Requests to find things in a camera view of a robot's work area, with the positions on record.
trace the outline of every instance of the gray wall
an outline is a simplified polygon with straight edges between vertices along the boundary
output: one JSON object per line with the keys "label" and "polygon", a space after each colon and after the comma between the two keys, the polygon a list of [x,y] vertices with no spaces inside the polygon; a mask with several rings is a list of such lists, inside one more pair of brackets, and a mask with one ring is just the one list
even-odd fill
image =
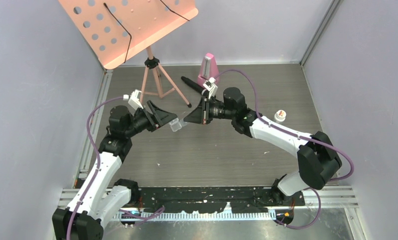
{"label": "gray wall", "polygon": [[[196,0],[199,14],[153,45],[162,64],[298,63],[331,0]],[[144,65],[138,54],[127,65]]]}
{"label": "gray wall", "polygon": [[0,239],[51,233],[102,76],[58,1],[0,1]]}
{"label": "gray wall", "polygon": [[355,162],[366,228],[398,239],[398,0],[344,1],[305,70],[323,129]]}

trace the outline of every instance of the wood grain surface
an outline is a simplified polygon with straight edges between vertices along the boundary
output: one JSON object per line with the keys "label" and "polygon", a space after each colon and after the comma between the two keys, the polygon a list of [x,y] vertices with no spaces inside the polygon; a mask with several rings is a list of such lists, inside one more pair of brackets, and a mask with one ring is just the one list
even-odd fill
{"label": "wood grain surface", "polygon": [[[307,133],[321,129],[298,64],[219,66],[220,72],[231,68],[243,70],[254,81],[258,91],[259,110],[265,116],[271,119],[277,110],[283,109],[287,112],[285,126]],[[146,95],[143,104],[152,100],[161,109],[182,118],[197,106],[200,95],[188,88],[180,77],[195,80],[200,66],[166,66],[165,70],[193,107],[188,108],[175,91],[163,99]],[[143,73],[143,67],[115,69],[107,98],[140,89]],[[162,86],[164,91],[171,88],[163,75]],[[248,106],[254,109],[252,87],[241,74],[228,72],[221,77],[217,93],[219,99],[222,100],[222,93],[227,87],[239,88],[245,95]],[[156,91],[151,72],[146,91]],[[121,104],[125,103],[117,101],[105,106],[98,140],[106,133],[110,109]],[[133,147],[111,184],[123,178],[135,180],[143,187],[267,186],[275,178],[297,169],[294,156],[270,143],[240,135],[229,120],[214,119],[210,125],[190,123],[177,132],[172,132],[166,125],[155,132],[144,131],[133,137],[132,142]]]}

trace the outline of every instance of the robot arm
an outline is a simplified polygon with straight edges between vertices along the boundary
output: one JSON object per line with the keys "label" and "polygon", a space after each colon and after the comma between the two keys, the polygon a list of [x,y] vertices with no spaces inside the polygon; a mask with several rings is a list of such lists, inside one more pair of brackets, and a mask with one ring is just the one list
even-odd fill
{"label": "robot arm", "polygon": [[69,218],[76,210],[71,230],[72,239],[99,240],[110,219],[128,203],[135,203],[140,197],[138,184],[132,180],[120,179],[110,193],[103,198],[105,190],[116,171],[123,164],[132,147],[131,138],[143,130],[153,132],[169,123],[177,115],[161,110],[151,101],[147,102],[148,112],[139,102],[140,91],[135,90],[130,96],[124,95],[124,100],[135,109],[131,114],[124,105],[111,109],[107,134],[100,143],[100,168],[97,169],[96,159],[93,170],[88,174],[75,198],[66,209],[57,209],[53,214],[53,226],[58,240],[66,239]]}
{"label": "robot arm", "polygon": [[254,110],[247,107],[244,95],[238,88],[225,89],[224,99],[219,101],[215,97],[216,86],[212,78],[203,86],[207,91],[204,92],[197,108],[184,118],[185,122],[205,125],[213,119],[231,120],[231,125],[240,134],[274,144],[297,158],[299,171],[284,175],[274,182],[276,200],[291,196],[305,188],[322,189],[341,167],[340,158],[333,150],[288,135],[271,126],[331,145],[330,139],[323,132],[316,134],[299,132],[261,115],[269,123],[265,124],[257,117]]}

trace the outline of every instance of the black cable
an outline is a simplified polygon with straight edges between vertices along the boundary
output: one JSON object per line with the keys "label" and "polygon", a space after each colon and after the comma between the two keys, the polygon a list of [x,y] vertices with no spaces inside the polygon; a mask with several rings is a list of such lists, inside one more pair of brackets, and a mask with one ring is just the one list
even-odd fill
{"label": "black cable", "polygon": [[109,11],[109,13],[112,15],[112,17],[124,28],[124,30],[128,33],[128,35],[130,36],[130,42],[128,43],[128,48],[127,48],[127,54],[125,54],[125,61],[124,63],[127,61],[127,57],[128,57],[128,51],[130,50],[130,45],[131,45],[131,40],[132,40],[132,35],[131,33],[122,25],[122,23],[115,17],[115,15],[113,15],[113,13],[110,11],[109,7],[107,6],[107,4],[104,2],[103,5],[105,6],[105,8],[107,9],[107,11]]}
{"label": "black cable", "polygon": [[190,20],[186,19],[185,17],[179,15],[178,13],[176,13],[175,11],[173,11],[172,9],[170,9],[170,8],[168,7],[168,5],[166,5],[162,0],[160,0],[160,2],[163,3],[163,5],[165,5],[165,7],[167,7],[168,10],[169,10],[171,13],[174,13],[174,14],[176,14],[176,15],[178,15],[178,16],[184,18],[184,19],[187,20],[187,21],[190,21]]}

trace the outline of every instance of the pink music stand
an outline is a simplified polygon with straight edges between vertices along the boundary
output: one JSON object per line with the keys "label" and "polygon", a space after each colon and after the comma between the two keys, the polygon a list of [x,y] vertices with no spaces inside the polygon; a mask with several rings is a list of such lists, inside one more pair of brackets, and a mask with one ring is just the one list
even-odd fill
{"label": "pink music stand", "polygon": [[[106,69],[116,68],[144,49],[147,50],[147,59],[154,60],[150,46],[187,22],[182,17],[190,20],[198,13],[194,0],[163,0],[167,7],[160,0],[59,0],[59,2]],[[112,17],[104,3],[128,32]],[[163,67],[158,62],[152,65],[155,66],[146,65],[140,100],[142,101],[144,94],[163,98],[176,90],[190,107],[191,104]],[[158,69],[173,86],[166,93],[163,93]],[[148,70],[153,71],[157,93],[144,91]]]}

